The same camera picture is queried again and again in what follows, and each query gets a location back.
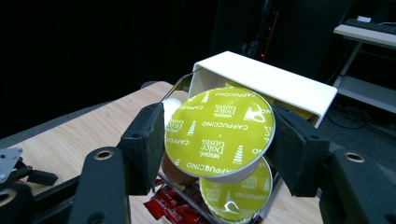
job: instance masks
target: white box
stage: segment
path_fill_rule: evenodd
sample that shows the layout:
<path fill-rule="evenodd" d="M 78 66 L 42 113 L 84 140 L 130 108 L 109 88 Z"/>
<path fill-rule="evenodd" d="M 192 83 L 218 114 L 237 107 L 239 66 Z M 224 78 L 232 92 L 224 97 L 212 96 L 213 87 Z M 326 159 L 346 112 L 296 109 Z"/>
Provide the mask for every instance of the white box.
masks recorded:
<path fill-rule="evenodd" d="M 313 79 L 225 51 L 194 64 L 189 98 L 203 91 L 224 87 L 227 79 L 286 104 L 310 112 L 319 126 L 337 89 Z"/>

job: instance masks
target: light wood tabletop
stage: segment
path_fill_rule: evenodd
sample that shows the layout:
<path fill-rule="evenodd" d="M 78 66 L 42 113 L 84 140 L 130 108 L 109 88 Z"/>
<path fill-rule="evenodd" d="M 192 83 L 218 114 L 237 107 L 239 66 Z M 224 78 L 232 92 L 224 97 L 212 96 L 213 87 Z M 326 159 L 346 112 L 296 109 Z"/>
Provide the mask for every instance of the light wood tabletop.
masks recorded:
<path fill-rule="evenodd" d="M 54 186 L 80 174 L 87 154 L 99 147 L 115 147 L 141 108 L 158 103 L 172 88 L 154 83 L 53 129 L 16 144 L 22 147 L 23 161 L 34 169 L 59 176 Z M 185 101 L 187 93 L 171 97 Z M 51 187 L 28 183 L 34 195 Z M 151 197 L 131 196 L 132 223 L 170 223 L 155 220 L 143 203 Z M 284 187 L 264 223 L 322 223 L 318 198 L 295 198 Z"/>

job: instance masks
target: desk leg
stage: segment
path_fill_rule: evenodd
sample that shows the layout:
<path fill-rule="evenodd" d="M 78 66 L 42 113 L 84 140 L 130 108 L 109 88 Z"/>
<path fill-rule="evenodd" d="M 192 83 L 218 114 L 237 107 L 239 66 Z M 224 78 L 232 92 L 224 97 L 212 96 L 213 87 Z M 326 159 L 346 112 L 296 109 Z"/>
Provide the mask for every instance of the desk leg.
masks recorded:
<path fill-rule="evenodd" d="M 337 79 L 334 81 L 333 86 L 335 88 L 338 88 L 341 85 L 341 83 L 343 82 L 343 79 L 347 74 L 347 70 L 349 69 L 349 66 L 352 64 L 353 60 L 355 60 L 356 55 L 358 54 L 359 50 L 361 49 L 361 45 L 362 45 L 362 42 L 358 42 L 356 44 L 355 48 L 350 53 L 349 58 L 343 67 L 343 70 L 341 70 L 340 75 L 338 75 Z"/>

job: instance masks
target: keyboard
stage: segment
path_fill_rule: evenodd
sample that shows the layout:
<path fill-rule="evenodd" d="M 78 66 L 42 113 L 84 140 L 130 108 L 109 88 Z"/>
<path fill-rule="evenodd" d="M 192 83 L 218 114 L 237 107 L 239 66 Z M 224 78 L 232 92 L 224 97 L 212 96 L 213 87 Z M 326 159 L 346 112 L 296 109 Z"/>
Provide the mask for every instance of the keyboard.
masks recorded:
<path fill-rule="evenodd" d="M 344 25 L 354 26 L 361 29 L 382 32 L 390 35 L 396 35 L 396 25 L 380 24 L 376 22 L 358 21 L 356 19 L 348 19 Z"/>

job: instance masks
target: white shelf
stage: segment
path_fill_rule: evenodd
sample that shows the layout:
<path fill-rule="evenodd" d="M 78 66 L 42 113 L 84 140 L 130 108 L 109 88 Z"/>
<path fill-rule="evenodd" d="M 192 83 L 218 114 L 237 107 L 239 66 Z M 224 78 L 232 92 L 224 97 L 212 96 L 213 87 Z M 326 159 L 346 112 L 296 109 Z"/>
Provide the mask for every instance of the white shelf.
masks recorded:
<path fill-rule="evenodd" d="M 354 77 L 339 77 L 337 87 L 340 94 L 396 113 L 396 91 Z"/>

